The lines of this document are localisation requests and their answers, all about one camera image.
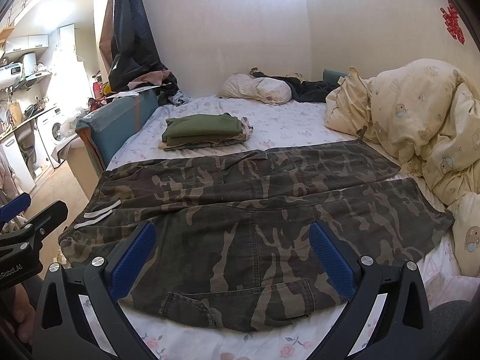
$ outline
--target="bed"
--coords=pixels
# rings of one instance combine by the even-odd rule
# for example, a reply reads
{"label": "bed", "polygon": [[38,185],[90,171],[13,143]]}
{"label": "bed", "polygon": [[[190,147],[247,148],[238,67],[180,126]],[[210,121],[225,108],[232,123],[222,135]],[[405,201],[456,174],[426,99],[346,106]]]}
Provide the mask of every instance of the bed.
{"label": "bed", "polygon": [[[352,140],[354,137],[329,130],[324,125],[326,105],[322,103],[297,103],[291,101],[281,106],[268,105],[255,100],[219,99],[216,96],[193,100],[175,107],[159,107],[143,128],[130,137],[113,156],[108,170],[130,162],[156,158],[181,158],[204,155],[227,155],[272,147],[315,145]],[[192,114],[222,114],[247,117],[254,132],[243,144],[222,148],[164,151],[158,148],[165,131],[166,119]],[[400,172],[396,178],[406,178]],[[460,276],[453,254],[450,235],[432,250],[419,268],[425,283],[430,308],[450,300],[471,300],[480,279]],[[352,353],[367,344],[382,310],[385,297],[377,298],[374,309]],[[100,344],[113,353],[87,297],[82,304],[92,330]],[[316,312],[295,325],[268,332],[241,333],[226,329],[193,328],[155,318],[124,307],[131,324],[147,346],[162,360],[172,359],[306,359],[320,343],[342,312],[343,306]]]}

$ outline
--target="person's hand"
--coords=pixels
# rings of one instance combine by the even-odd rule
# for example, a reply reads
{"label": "person's hand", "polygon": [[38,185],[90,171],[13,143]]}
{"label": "person's hand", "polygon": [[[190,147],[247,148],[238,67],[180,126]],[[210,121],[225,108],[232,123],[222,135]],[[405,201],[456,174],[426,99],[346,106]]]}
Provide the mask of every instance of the person's hand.
{"label": "person's hand", "polygon": [[[23,343],[30,343],[33,337],[35,323],[35,309],[30,304],[27,292],[23,285],[15,286],[15,300],[13,301],[13,317],[20,324],[17,329],[18,339]],[[14,329],[8,323],[12,333]]]}

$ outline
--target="camouflage fabric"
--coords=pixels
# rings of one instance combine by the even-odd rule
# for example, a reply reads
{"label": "camouflage fabric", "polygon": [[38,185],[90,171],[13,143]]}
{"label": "camouflage fabric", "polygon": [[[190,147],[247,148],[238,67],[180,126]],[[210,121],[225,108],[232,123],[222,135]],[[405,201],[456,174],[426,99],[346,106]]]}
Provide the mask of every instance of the camouflage fabric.
{"label": "camouflage fabric", "polygon": [[310,249],[312,222],[398,265],[421,259],[452,225],[413,180],[381,181],[398,170],[358,140],[132,163],[103,174],[84,212],[121,206],[74,230],[82,213],[61,248],[83,266],[150,220],[157,242],[126,302],[191,326],[286,326],[341,303]]}

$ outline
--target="white pillow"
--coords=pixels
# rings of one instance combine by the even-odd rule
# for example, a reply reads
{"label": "white pillow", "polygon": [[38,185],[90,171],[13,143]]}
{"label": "white pillow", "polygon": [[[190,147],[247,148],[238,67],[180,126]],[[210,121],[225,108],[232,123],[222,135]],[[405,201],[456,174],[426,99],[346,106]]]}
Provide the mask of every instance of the white pillow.
{"label": "white pillow", "polygon": [[253,99],[267,104],[284,104],[292,98],[290,86],[277,79],[253,79],[248,74],[230,76],[218,93],[220,97]]}

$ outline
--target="floor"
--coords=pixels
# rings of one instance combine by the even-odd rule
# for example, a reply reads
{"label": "floor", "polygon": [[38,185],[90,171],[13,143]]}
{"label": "floor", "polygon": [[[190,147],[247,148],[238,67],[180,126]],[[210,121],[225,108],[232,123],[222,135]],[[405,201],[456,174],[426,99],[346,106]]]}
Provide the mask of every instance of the floor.
{"label": "floor", "polygon": [[48,267],[59,254],[59,235],[85,209],[88,198],[83,193],[67,162],[64,162],[50,174],[38,190],[33,192],[32,204],[25,213],[27,219],[37,215],[56,200],[65,202],[68,207],[67,220],[43,240],[43,248],[40,250],[40,261],[43,264],[43,271],[40,276],[44,278]]}

